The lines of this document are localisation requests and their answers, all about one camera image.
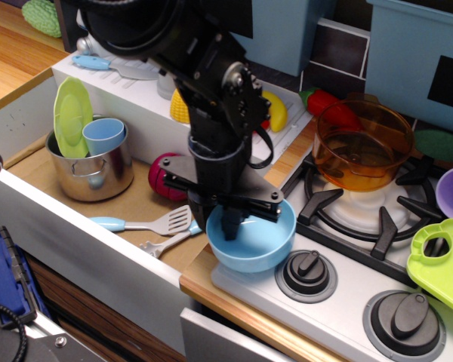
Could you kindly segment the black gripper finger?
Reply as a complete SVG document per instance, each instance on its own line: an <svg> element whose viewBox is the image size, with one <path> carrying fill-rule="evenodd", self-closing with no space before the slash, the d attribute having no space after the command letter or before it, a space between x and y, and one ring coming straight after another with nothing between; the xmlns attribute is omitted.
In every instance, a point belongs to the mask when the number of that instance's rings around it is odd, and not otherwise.
<svg viewBox="0 0 453 362"><path fill-rule="evenodd" d="M202 231L205 231L208 218L218 204L217 197L215 195L203 195L200 192L189 190L187 192L187 199L198 227Z"/></svg>
<svg viewBox="0 0 453 362"><path fill-rule="evenodd" d="M250 216L247 210L223 207L221 227L226 241L236 239L240 225Z"/></svg>

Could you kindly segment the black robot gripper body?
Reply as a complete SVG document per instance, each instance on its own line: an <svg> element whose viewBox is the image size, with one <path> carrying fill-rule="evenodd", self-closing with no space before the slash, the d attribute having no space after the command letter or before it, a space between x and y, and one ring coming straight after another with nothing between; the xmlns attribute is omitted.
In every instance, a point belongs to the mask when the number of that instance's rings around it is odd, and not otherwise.
<svg viewBox="0 0 453 362"><path fill-rule="evenodd" d="M215 195L217 205L277 222L284 195L251 167L244 155L245 150L239 148L221 158L204 157L194 150L189 156L165 157L160 161L164 184L186 193L194 190Z"/></svg>

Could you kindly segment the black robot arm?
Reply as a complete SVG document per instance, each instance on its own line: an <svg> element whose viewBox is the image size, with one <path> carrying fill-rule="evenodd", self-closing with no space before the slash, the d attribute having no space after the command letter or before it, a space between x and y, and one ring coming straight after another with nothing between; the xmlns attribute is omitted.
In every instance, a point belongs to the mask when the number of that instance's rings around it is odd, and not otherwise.
<svg viewBox="0 0 453 362"><path fill-rule="evenodd" d="M282 193L259 176L252 137L270 137L262 124L270 102L252 74L245 50L194 1L77 1L86 29L107 51L148 60L169 74L190 116L187 156L163 158L165 184L183 190L205 227L223 208L225 238L251 215L275 222Z"/></svg>

